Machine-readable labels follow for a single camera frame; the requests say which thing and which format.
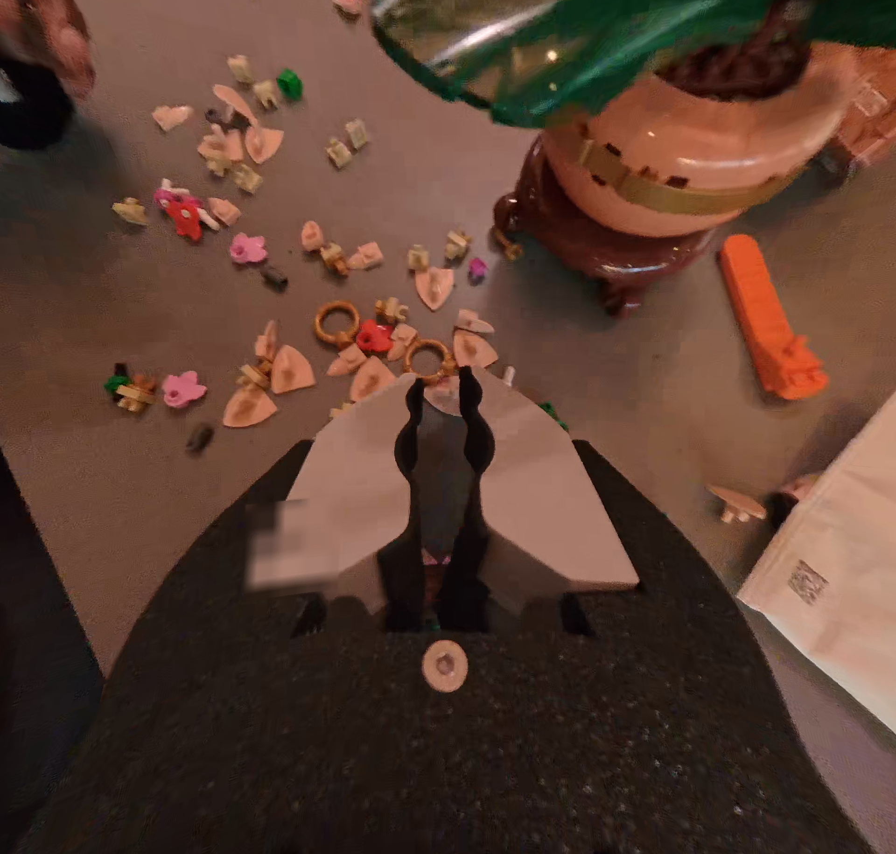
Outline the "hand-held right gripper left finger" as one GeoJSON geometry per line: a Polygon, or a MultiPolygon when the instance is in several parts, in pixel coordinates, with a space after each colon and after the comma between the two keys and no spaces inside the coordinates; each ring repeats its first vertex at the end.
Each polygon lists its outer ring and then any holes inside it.
{"type": "Polygon", "coordinates": [[[422,388],[402,375],[328,424],[288,496],[288,583],[384,609],[389,632],[423,623],[422,388]]]}

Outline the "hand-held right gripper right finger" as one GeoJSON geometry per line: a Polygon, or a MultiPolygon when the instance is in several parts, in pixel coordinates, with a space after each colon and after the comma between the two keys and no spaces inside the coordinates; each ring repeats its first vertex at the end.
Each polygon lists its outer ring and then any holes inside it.
{"type": "Polygon", "coordinates": [[[440,624],[487,632],[488,605],[632,591],[640,582],[572,438],[487,370],[459,370],[464,457],[473,472],[440,588],[440,624]]]}

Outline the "grey desk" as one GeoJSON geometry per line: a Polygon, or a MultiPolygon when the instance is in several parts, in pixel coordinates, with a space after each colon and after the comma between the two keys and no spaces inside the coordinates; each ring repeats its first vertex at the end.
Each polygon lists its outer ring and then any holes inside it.
{"type": "Polygon", "coordinates": [[[609,319],[591,283],[535,246],[517,262],[487,254],[495,199],[514,182],[532,132],[493,126],[414,84],[364,22],[331,0],[74,0],[92,35],[97,82],[66,137],[40,154],[2,150],[2,448],[100,669],[108,672],[151,592],[221,508],[348,399],[349,377],[326,374],[333,349],[315,338],[320,304],[375,300],[409,306],[422,337],[448,344],[460,308],[496,328],[498,362],[549,400],[651,498],[734,587],[764,546],[752,522],[725,526],[704,485],[762,494],[827,464],[894,391],[894,163],[824,193],[806,174],[746,216],[763,243],[791,323],[808,335],[831,385],[803,403],[765,400],[710,257],[651,289],[634,317],[609,319]],[[246,56],[256,82],[285,68],[301,100],[265,110],[234,81],[246,56]],[[275,155],[245,163],[253,195],[213,175],[197,146],[217,84],[282,130],[275,155]],[[159,106],[190,106],[162,131],[159,106]],[[342,169],[330,138],[364,123],[368,143],[342,169]],[[161,181],[241,212],[202,241],[180,237],[154,203],[161,181]],[[139,199],[148,224],[113,204],[139,199]],[[301,232],[308,221],[348,261],[375,242],[382,263],[342,278],[301,232]],[[419,246],[445,266],[451,230],[472,236],[441,309],[421,302],[408,268],[419,246]],[[264,236],[288,287],[269,287],[229,253],[240,232],[264,236]],[[469,283],[472,257],[489,266],[469,283]],[[222,425],[239,368],[276,321],[316,384],[272,394],[261,424],[222,425]],[[140,414],[103,385],[116,363],[156,379],[140,414]],[[168,375],[195,370],[207,394],[173,410],[168,375]],[[215,428],[185,452],[199,423],[215,428]]]}

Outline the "person's left hand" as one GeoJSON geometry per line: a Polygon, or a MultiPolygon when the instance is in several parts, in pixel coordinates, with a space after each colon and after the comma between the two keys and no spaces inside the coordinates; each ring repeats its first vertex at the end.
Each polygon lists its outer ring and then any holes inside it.
{"type": "Polygon", "coordinates": [[[74,0],[1,0],[2,56],[52,71],[76,100],[91,95],[91,35],[74,0]]]}

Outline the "scattered pale toy brick pieces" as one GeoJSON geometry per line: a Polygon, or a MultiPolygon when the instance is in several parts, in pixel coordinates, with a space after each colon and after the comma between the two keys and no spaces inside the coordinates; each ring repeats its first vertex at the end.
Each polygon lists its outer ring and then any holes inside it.
{"type": "MultiPolygon", "coordinates": [[[[278,88],[275,80],[256,82],[252,77],[251,64],[244,55],[230,56],[227,63],[234,81],[243,88],[251,86],[254,97],[263,109],[278,108],[278,88]]],[[[238,188],[246,194],[253,195],[260,187],[263,178],[245,163],[245,154],[248,153],[250,160],[256,164],[268,161],[281,147],[284,133],[282,130],[262,125],[248,107],[244,96],[232,87],[217,84],[212,89],[214,97],[226,106],[226,110],[223,115],[213,109],[206,112],[211,132],[197,146],[197,153],[203,157],[210,173],[225,178],[230,174],[238,188]]],[[[152,117],[160,129],[167,132],[184,123],[191,113],[190,106],[163,105],[153,110],[152,117]]],[[[339,169],[347,166],[353,154],[368,143],[364,123],[360,119],[346,123],[345,133],[347,141],[330,138],[325,149],[328,160],[339,169]]],[[[218,231],[221,222],[228,226],[232,225],[241,215],[234,204],[219,198],[209,198],[206,209],[202,199],[193,196],[187,188],[172,187],[170,181],[165,179],[161,181],[154,195],[154,203],[160,211],[163,211],[160,198],[168,193],[195,199],[203,228],[210,231],[218,231]]],[[[121,219],[129,223],[143,227],[148,224],[146,210],[137,198],[123,199],[114,203],[112,209],[121,219]]],[[[431,311],[441,309],[447,300],[454,288],[454,268],[451,265],[462,263],[469,254],[472,241],[472,236],[466,234],[464,230],[448,231],[443,249],[445,266],[432,266],[428,252],[424,248],[412,246],[409,249],[407,257],[409,272],[417,285],[421,302],[431,311]]],[[[308,221],[303,226],[301,244],[306,253],[319,255],[328,270],[342,278],[350,275],[352,271],[378,266],[383,260],[382,251],[375,242],[360,246],[350,259],[346,260],[338,244],[325,240],[322,229],[313,221],[308,221]]],[[[266,261],[255,267],[260,272],[261,267],[266,264],[271,264],[269,254],[266,261]]],[[[407,305],[396,298],[377,300],[375,321],[387,323],[393,328],[394,344],[386,355],[387,361],[403,361],[407,347],[415,339],[420,338],[407,322],[407,305]]],[[[427,387],[424,396],[438,411],[459,417],[461,415],[459,367],[470,365],[488,367],[497,356],[490,350],[490,345],[480,348],[481,344],[488,344],[487,341],[483,341],[482,335],[494,333],[494,329],[487,322],[477,319],[473,312],[464,309],[459,311],[454,323],[454,333],[455,347],[460,354],[455,350],[449,350],[454,354],[458,366],[457,373],[438,385],[427,387]]],[[[272,394],[282,396],[287,392],[307,389],[316,384],[313,369],[307,358],[291,345],[282,342],[276,321],[266,324],[263,333],[256,338],[253,353],[254,362],[239,368],[237,389],[228,401],[226,412],[222,417],[224,427],[242,428],[261,424],[277,411],[272,394]]],[[[353,343],[340,351],[340,355],[330,364],[328,376],[357,373],[355,382],[358,382],[353,387],[355,391],[351,395],[353,399],[342,407],[330,411],[331,417],[345,412],[354,403],[391,382],[393,378],[391,371],[386,367],[381,374],[380,368],[383,367],[383,363],[376,356],[377,354],[364,354],[353,343]],[[361,383],[362,369],[365,373],[369,373],[364,375],[363,383],[361,383]]],[[[116,363],[114,372],[116,370],[131,378],[129,386],[119,388],[119,393],[124,396],[121,400],[113,400],[109,396],[119,408],[140,414],[153,404],[156,389],[154,377],[145,374],[132,375],[124,363],[116,363]]]]}

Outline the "pale mushroom-shaped toy brick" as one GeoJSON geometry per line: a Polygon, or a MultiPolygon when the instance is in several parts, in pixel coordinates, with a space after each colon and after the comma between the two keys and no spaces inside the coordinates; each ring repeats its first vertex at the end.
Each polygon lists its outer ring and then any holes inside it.
{"type": "Polygon", "coordinates": [[[723,524],[746,524],[767,519],[766,507],[745,493],[712,485],[706,486],[705,489],[718,500],[720,520],[723,524]]]}

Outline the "orange brick separator tool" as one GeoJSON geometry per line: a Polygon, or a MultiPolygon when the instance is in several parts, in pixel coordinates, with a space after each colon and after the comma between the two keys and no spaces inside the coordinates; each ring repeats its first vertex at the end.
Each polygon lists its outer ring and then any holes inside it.
{"type": "Polygon", "coordinates": [[[822,392],[830,382],[823,361],[808,338],[792,329],[756,240],[746,234],[728,236],[719,265],[762,389],[789,401],[822,392]]]}

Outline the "white paper bag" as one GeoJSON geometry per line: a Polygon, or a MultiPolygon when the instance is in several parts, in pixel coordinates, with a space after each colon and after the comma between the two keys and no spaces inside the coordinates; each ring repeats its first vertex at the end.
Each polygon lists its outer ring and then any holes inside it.
{"type": "Polygon", "coordinates": [[[895,397],[790,512],[737,594],[895,730],[895,397]]]}

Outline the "toy brick potted plant model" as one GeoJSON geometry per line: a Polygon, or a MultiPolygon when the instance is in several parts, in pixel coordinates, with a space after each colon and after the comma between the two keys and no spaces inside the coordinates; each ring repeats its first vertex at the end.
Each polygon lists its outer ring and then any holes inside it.
{"type": "Polygon", "coordinates": [[[387,56],[445,101],[533,129],[494,206],[627,315],[834,137],[894,0],[370,0],[387,56]]]}

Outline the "brown printed box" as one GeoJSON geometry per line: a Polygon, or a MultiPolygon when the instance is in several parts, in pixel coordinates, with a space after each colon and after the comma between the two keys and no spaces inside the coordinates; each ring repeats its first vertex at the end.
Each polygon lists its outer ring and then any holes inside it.
{"type": "Polygon", "coordinates": [[[840,187],[884,159],[895,143],[894,53],[864,62],[859,86],[833,137],[817,155],[829,182],[840,187]]]}

